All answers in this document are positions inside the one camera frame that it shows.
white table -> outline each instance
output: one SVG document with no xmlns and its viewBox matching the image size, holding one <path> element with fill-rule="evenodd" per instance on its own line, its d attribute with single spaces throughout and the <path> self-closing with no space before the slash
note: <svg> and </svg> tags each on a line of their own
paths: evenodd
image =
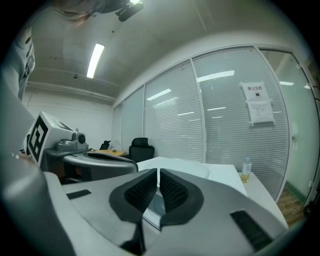
<svg viewBox="0 0 320 256">
<path fill-rule="evenodd" d="M 288 224 L 279 210 L 276 202 L 266 188 L 262 185 L 260 180 L 253 173 L 251 173 L 249 182 L 243 184 L 239 173 L 232 164 L 210 164 L 174 158 L 155 157 L 150 160 L 139 162 L 137 165 L 140 171 L 151 168 L 157 168 L 158 170 L 160 168 L 168 168 L 182 172 L 186 169 L 186 173 L 192 173 L 196 176 L 202 176 L 203 178 L 228 185 L 265 208 L 267 211 L 273 214 L 286 228 L 288 228 Z M 205 166 L 205 169 L 209 169 L 209 177 L 204 177 L 206 175 L 205 169 L 201 170 L 200 175 L 197 175 L 194 170 L 194 167 L 197 165 Z"/>
<path fill-rule="evenodd" d="M 249 182 L 243 184 L 243 186 L 247 196 L 251 200 L 255 201 L 257 204 L 273 214 L 273 216 L 275 216 L 286 228 L 288 228 L 288 224 L 276 202 L 253 172 L 250 174 Z"/>
</svg>

plastic bottle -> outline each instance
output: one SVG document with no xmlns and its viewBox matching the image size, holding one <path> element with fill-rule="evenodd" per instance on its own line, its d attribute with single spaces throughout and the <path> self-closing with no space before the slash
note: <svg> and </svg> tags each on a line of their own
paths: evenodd
<svg viewBox="0 0 320 256">
<path fill-rule="evenodd" d="M 249 181 L 251 165 L 252 163 L 250 158 L 246 157 L 242 165 L 242 173 L 241 173 L 242 183 L 247 183 Z"/>
</svg>

gray machine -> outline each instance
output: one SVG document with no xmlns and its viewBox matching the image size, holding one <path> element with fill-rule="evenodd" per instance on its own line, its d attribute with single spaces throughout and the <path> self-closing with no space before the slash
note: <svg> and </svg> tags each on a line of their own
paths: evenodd
<svg viewBox="0 0 320 256">
<path fill-rule="evenodd" d="M 43 171 L 65 173 L 66 183 L 97 181 L 138 171 L 138 165 L 130 159 L 90 151 L 85 134 L 45 112 L 40 112 L 34 123 L 28 148 Z"/>
<path fill-rule="evenodd" d="M 149 169 L 62 186 L 23 160 L 3 163 L 4 206 L 44 255 L 269 255 L 288 237 L 272 214 L 235 189 L 187 173 Z M 142 215 L 156 193 L 157 171 L 165 215 L 146 249 Z"/>
</svg>

fluorescent light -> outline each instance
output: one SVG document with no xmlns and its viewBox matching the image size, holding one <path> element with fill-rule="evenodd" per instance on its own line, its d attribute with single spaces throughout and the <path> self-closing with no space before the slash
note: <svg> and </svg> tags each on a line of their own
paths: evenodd
<svg viewBox="0 0 320 256">
<path fill-rule="evenodd" d="M 223 106 L 223 107 L 216 107 L 216 108 L 210 108 L 210 109 L 207 109 L 207 111 L 211 111 L 211 110 L 223 110 L 225 109 L 226 107 Z"/>
<path fill-rule="evenodd" d="M 166 103 L 168 103 L 168 102 L 171 102 L 171 101 L 173 101 L 173 100 L 175 100 L 175 99 L 178 99 L 178 97 L 174 97 L 174 98 L 168 99 L 168 100 L 166 100 L 166 101 L 160 102 L 160 103 L 158 103 L 158 104 L 153 105 L 152 107 L 160 107 L 161 105 L 164 105 L 164 104 L 166 104 Z"/>
<path fill-rule="evenodd" d="M 280 81 L 280 84 L 283 85 L 283 86 L 293 86 L 294 82 L 281 82 Z"/>
<path fill-rule="evenodd" d="M 161 91 L 161 92 L 159 92 L 159 93 L 157 93 L 157 94 L 155 94 L 155 95 L 147 98 L 147 100 L 148 100 L 148 101 L 152 101 L 152 100 L 154 100 L 155 98 L 158 98 L 158 97 L 160 97 L 160 96 L 162 96 L 162 95 L 165 95 L 165 94 L 167 94 L 167 93 L 170 93 L 170 92 L 171 92 L 170 89 L 163 90 L 163 91 Z"/>
<path fill-rule="evenodd" d="M 104 48 L 105 47 L 99 43 L 95 45 L 92 56 L 91 56 L 88 73 L 86 74 L 88 78 L 94 78 L 96 67 Z"/>
<path fill-rule="evenodd" d="M 211 79 L 215 79 L 215 78 L 229 77 L 229 76 L 233 76 L 234 74 L 235 74 L 235 71 L 230 70 L 230 71 L 224 71 L 224 72 L 201 76 L 197 80 L 198 80 L 198 82 L 202 82 L 202 81 L 211 80 Z"/>
<path fill-rule="evenodd" d="M 194 112 L 182 113 L 182 114 L 177 114 L 177 116 L 184 116 L 184 115 L 193 114 L 193 113 Z"/>
</svg>

paper sign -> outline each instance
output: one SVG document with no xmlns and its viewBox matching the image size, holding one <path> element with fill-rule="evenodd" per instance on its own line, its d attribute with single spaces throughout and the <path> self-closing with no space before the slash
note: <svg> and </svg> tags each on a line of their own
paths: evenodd
<svg viewBox="0 0 320 256">
<path fill-rule="evenodd" d="M 269 96 L 264 82 L 241 82 L 247 102 L 268 101 Z"/>
<path fill-rule="evenodd" d="M 273 122 L 274 114 L 270 101 L 250 101 L 247 103 L 253 123 Z"/>
<path fill-rule="evenodd" d="M 249 109 L 250 123 L 275 122 L 274 113 L 265 84 L 261 82 L 241 82 Z"/>
</svg>

